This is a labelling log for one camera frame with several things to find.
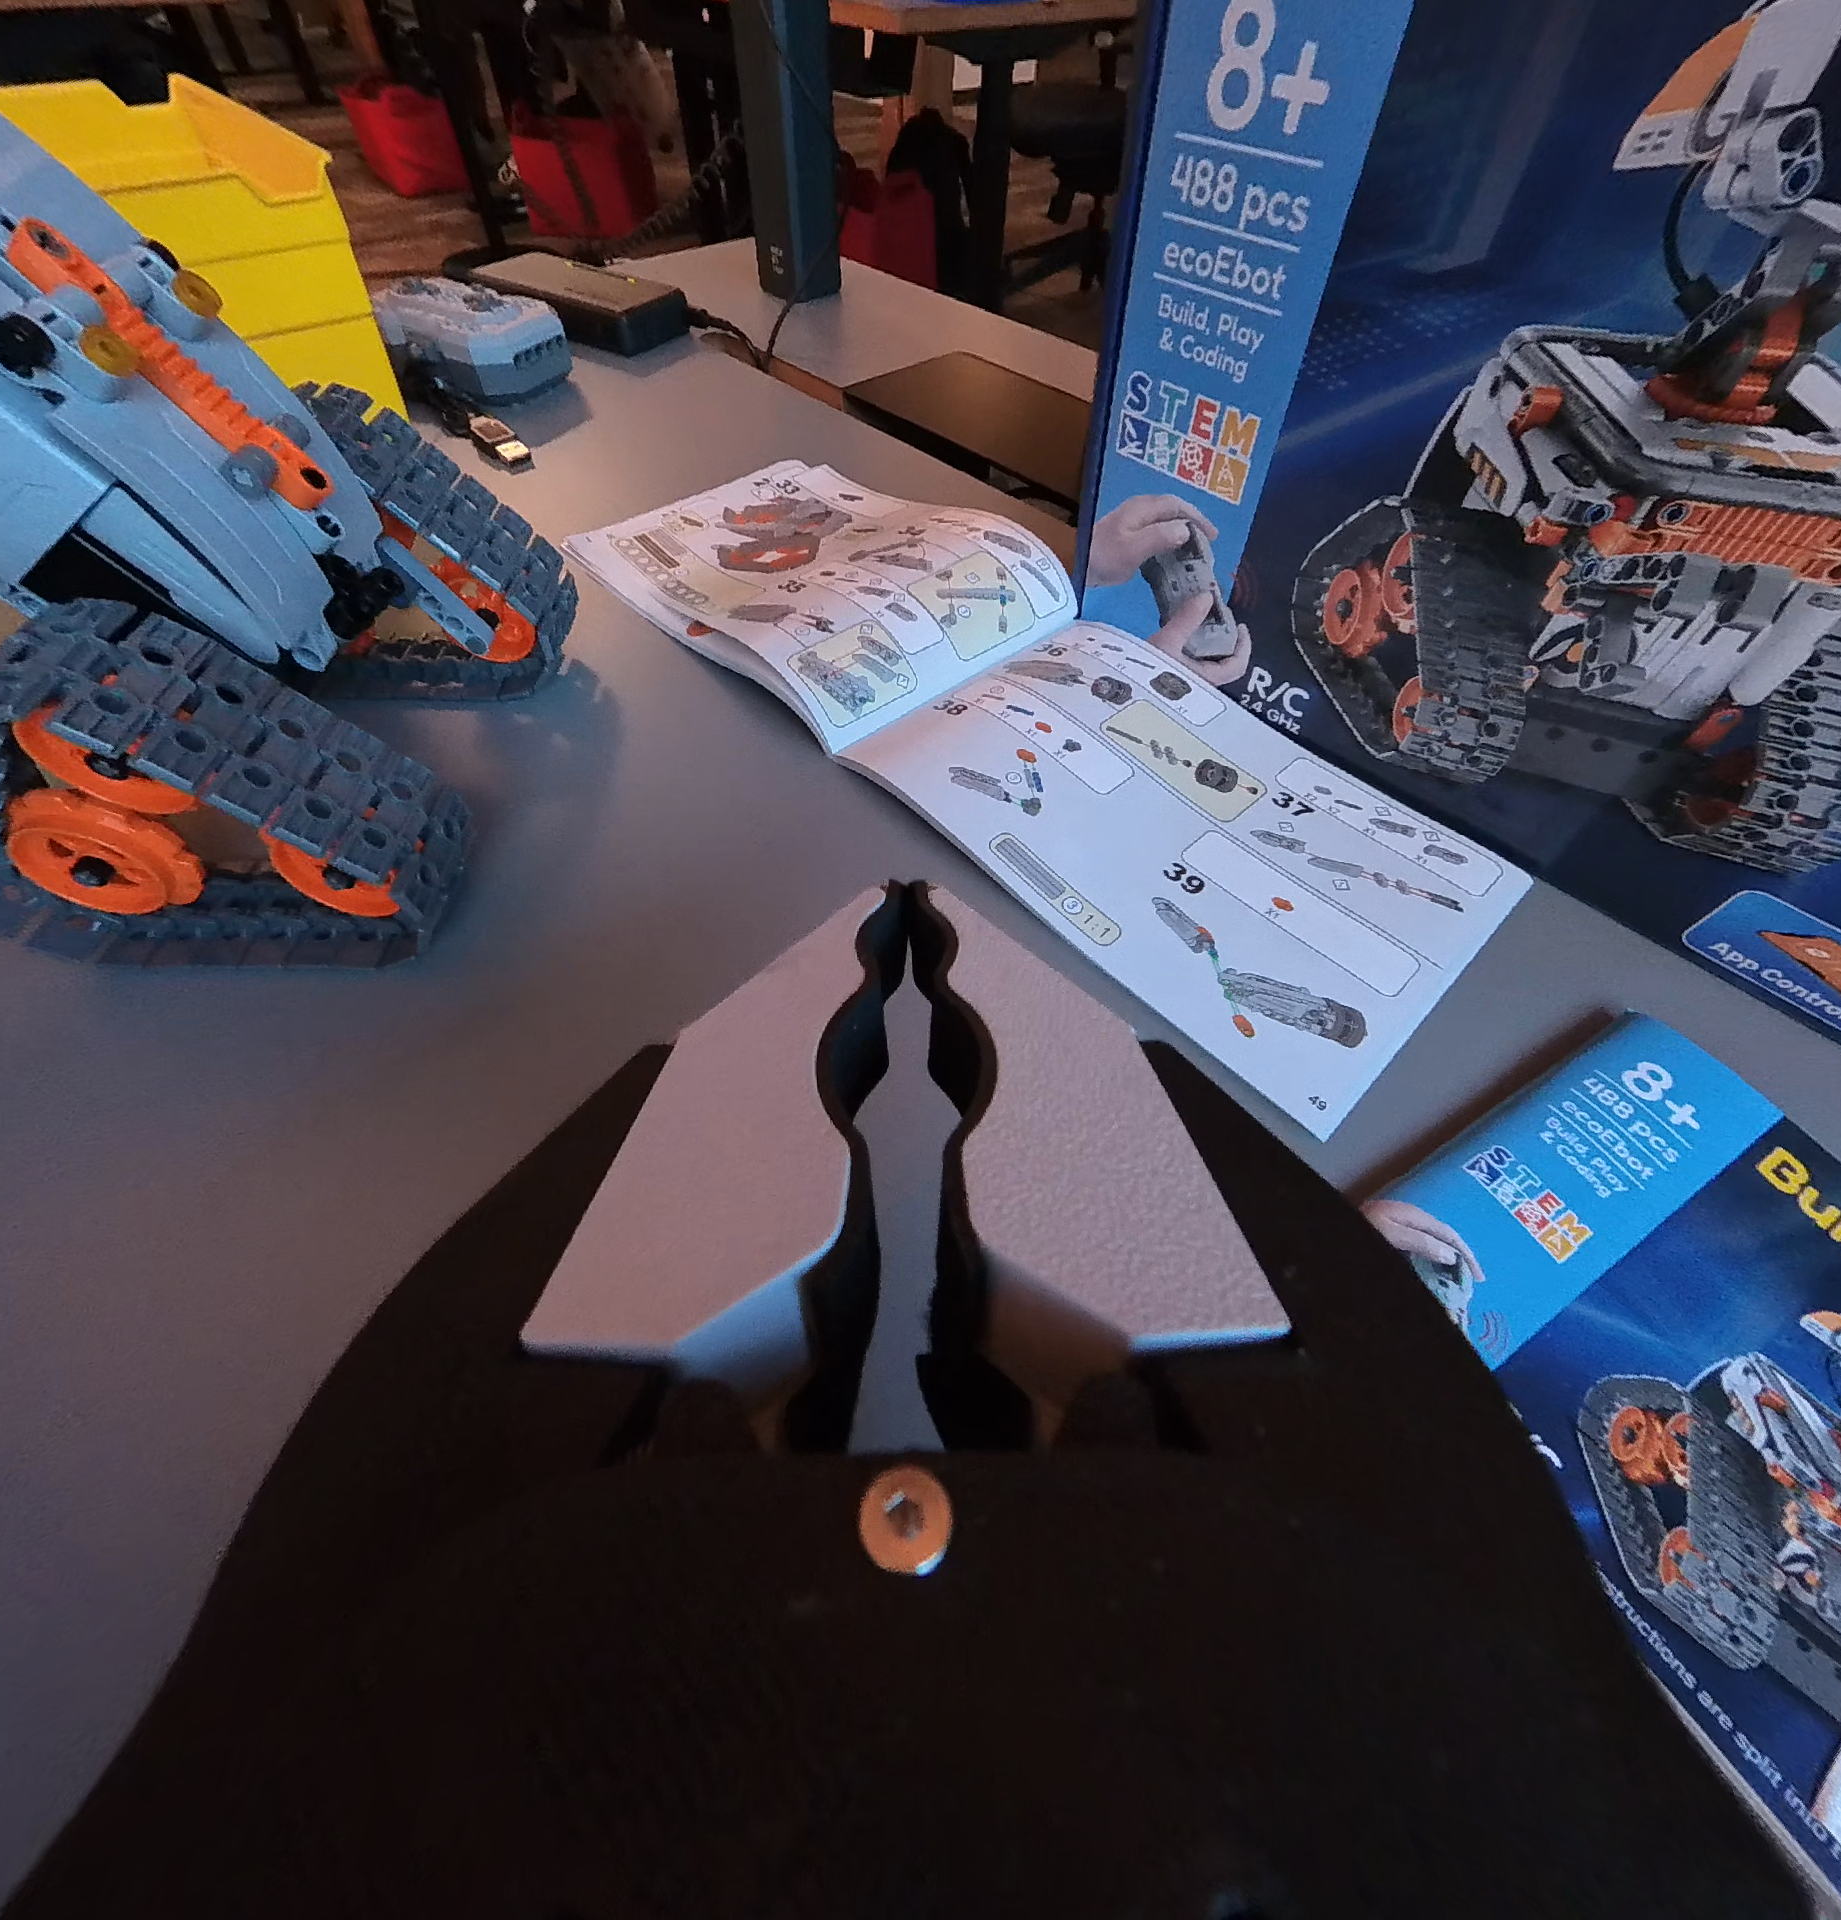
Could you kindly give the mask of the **red storage bin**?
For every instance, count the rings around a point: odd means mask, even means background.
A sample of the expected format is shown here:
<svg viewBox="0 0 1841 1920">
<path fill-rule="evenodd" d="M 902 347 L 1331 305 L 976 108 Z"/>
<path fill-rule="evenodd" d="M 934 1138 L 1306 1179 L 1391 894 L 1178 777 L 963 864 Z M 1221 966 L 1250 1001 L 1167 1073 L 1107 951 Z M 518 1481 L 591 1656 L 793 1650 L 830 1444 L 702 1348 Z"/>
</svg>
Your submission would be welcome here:
<svg viewBox="0 0 1841 1920">
<path fill-rule="evenodd" d="M 398 198 L 470 190 L 463 159 L 439 97 L 387 74 L 361 74 L 336 100 L 369 171 Z"/>
<path fill-rule="evenodd" d="M 541 115 L 514 100 L 508 148 L 536 235 L 615 240 L 656 212 L 650 157 L 629 117 Z"/>
<path fill-rule="evenodd" d="M 844 174 L 838 254 L 880 274 L 936 290 L 934 195 L 919 174 L 886 181 L 864 167 Z"/>
</svg>

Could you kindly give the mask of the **blue robot kit box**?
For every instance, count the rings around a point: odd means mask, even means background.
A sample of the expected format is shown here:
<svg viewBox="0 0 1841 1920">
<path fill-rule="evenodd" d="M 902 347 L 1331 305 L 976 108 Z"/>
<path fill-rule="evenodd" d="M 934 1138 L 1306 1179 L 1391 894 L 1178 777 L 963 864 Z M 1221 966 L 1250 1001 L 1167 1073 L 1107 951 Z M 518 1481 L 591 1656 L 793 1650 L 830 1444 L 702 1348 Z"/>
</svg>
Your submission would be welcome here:
<svg viewBox="0 0 1841 1920">
<path fill-rule="evenodd" d="M 1841 1043 L 1841 4 L 1151 5 L 1089 564 L 1235 695 Z"/>
</svg>

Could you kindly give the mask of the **black flat device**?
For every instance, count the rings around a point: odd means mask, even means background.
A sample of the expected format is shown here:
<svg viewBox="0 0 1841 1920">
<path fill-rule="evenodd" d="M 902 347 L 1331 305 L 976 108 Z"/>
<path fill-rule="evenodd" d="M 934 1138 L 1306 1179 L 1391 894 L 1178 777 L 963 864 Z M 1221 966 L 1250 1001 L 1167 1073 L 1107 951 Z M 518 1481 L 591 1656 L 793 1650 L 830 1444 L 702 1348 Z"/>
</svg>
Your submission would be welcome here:
<svg viewBox="0 0 1841 1920">
<path fill-rule="evenodd" d="M 1075 518 L 1091 401 L 952 352 L 844 389 L 844 413 Z"/>
</svg>

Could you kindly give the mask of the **neighbouring grey desk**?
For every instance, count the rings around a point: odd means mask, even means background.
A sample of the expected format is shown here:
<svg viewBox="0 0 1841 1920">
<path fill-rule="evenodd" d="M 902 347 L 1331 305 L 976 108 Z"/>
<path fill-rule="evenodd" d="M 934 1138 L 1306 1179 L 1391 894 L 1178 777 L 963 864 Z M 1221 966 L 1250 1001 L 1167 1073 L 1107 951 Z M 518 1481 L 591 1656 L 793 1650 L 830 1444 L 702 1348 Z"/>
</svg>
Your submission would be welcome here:
<svg viewBox="0 0 1841 1920">
<path fill-rule="evenodd" d="M 578 349 L 571 385 L 583 403 L 555 393 L 561 413 L 554 434 L 569 434 L 574 461 L 595 465 L 561 498 L 554 527 L 574 530 L 574 508 L 595 526 L 604 516 L 801 459 L 896 497 L 1009 516 L 1068 555 L 1072 512 L 1006 505 L 980 476 L 948 476 L 944 457 L 927 459 L 917 446 L 900 446 L 864 421 L 844 422 L 845 389 L 952 352 L 1091 403 L 1093 349 L 853 261 L 844 264 L 835 299 L 793 310 L 769 376 L 757 372 L 737 349 L 723 352 L 719 340 L 702 337 L 629 359 Z"/>
</svg>

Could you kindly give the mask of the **blue leaflet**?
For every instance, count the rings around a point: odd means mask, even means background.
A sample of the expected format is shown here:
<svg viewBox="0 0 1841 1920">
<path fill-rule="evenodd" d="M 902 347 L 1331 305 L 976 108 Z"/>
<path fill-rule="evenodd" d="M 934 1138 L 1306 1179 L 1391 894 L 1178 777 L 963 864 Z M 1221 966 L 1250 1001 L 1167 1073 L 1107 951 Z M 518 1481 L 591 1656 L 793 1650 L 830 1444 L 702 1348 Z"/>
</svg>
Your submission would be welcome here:
<svg viewBox="0 0 1841 1920">
<path fill-rule="evenodd" d="M 1841 1164 L 1627 1017 L 1366 1206 L 1666 1693 L 1841 1900 Z"/>
</svg>

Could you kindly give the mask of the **dark monitor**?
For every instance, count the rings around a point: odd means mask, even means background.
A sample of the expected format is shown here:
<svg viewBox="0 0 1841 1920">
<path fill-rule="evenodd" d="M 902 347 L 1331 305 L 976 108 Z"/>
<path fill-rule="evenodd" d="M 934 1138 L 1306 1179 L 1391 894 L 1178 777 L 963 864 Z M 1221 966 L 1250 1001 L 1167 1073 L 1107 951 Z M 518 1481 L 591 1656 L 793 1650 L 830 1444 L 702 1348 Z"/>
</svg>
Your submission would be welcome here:
<svg viewBox="0 0 1841 1920">
<path fill-rule="evenodd" d="M 729 4 L 744 157 L 762 290 L 842 289 L 827 4 Z"/>
</svg>

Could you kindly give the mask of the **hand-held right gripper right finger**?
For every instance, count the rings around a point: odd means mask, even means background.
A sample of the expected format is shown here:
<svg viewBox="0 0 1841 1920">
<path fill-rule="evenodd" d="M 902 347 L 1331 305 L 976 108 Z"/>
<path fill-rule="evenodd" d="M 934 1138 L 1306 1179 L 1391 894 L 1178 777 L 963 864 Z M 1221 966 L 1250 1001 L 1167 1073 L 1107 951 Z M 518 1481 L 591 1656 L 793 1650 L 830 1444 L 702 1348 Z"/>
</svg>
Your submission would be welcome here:
<svg viewBox="0 0 1841 1920">
<path fill-rule="evenodd" d="M 1091 1378 L 1290 1319 L 1133 1040 L 938 887 L 906 889 L 944 1154 L 931 1346 L 948 1448 L 1023 1448 Z"/>
</svg>

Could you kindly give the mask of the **open instruction booklet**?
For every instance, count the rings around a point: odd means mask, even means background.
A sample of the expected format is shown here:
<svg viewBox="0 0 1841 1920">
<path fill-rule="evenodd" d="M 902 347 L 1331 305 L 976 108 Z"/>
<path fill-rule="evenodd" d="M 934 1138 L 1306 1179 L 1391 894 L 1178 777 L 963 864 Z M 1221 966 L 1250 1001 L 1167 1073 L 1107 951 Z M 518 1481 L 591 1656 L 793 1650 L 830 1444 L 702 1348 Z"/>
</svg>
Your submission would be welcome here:
<svg viewBox="0 0 1841 1920">
<path fill-rule="evenodd" d="M 1319 1139 L 1529 891 L 1158 646 L 1025 527 L 786 461 L 569 542 Z"/>
</svg>

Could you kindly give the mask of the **grey orange tracked toy robot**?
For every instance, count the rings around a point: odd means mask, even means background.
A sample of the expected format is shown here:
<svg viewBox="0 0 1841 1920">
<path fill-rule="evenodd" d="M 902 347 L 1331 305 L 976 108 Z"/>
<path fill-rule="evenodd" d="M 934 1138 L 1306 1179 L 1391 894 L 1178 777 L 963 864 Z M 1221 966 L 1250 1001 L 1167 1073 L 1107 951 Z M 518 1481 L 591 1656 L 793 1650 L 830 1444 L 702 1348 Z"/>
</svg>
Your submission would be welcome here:
<svg viewBox="0 0 1841 1920">
<path fill-rule="evenodd" d="M 0 117 L 0 937 L 103 963 L 426 948 L 470 808 L 307 699 L 504 703 L 559 552 L 367 397 L 286 392 L 214 290 Z"/>
</svg>

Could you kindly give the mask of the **grey toy motor block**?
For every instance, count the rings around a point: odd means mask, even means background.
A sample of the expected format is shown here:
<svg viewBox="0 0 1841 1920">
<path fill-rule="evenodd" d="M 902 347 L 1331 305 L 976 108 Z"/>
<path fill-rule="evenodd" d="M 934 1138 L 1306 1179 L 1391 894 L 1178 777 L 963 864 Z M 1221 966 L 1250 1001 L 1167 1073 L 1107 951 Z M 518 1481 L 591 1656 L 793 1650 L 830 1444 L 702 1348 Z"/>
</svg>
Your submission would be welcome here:
<svg viewBox="0 0 1841 1920">
<path fill-rule="evenodd" d="M 401 385 L 425 370 L 499 406 L 571 372 L 569 337 L 543 302 L 450 278 L 401 278 L 371 295 L 371 312 Z"/>
</svg>

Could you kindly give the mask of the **yellow storage bin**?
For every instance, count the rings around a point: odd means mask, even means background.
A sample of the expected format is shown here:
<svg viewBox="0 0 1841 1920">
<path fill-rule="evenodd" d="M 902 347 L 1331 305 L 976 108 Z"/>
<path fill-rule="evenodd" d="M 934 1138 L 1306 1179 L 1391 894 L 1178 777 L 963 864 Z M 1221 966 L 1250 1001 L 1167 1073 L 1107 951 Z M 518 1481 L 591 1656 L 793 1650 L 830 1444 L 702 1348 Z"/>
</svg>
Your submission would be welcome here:
<svg viewBox="0 0 1841 1920">
<path fill-rule="evenodd" d="M 405 403 L 329 185 L 329 157 L 216 90 L 169 76 L 125 107 L 98 83 L 0 87 L 0 115 L 223 299 L 286 385 Z"/>
</svg>

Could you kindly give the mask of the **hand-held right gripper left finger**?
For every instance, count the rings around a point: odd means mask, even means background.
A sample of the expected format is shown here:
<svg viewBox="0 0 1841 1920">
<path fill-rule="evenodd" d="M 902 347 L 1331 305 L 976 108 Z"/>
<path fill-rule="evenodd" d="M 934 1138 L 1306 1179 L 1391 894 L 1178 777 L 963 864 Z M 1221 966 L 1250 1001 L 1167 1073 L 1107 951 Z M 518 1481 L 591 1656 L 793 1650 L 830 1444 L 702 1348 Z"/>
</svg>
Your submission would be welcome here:
<svg viewBox="0 0 1841 1920">
<path fill-rule="evenodd" d="M 903 891 L 876 887 L 687 1025 L 521 1330 L 666 1367 L 844 1448 L 880 1247 L 853 1117 L 886 1071 Z"/>
</svg>

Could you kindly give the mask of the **black power adapter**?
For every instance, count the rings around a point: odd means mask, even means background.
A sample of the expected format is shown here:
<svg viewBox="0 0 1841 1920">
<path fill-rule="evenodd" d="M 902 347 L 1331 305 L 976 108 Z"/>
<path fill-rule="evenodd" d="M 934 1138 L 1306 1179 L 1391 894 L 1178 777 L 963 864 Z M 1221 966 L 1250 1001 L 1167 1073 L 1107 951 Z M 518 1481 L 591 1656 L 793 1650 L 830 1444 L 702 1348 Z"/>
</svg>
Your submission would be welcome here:
<svg viewBox="0 0 1841 1920">
<path fill-rule="evenodd" d="M 442 273 L 543 302 L 559 315 L 571 344 L 615 356 L 641 356 L 690 334 L 690 302 L 683 290 L 561 254 L 495 257 L 491 249 L 475 249 L 445 257 Z"/>
</svg>

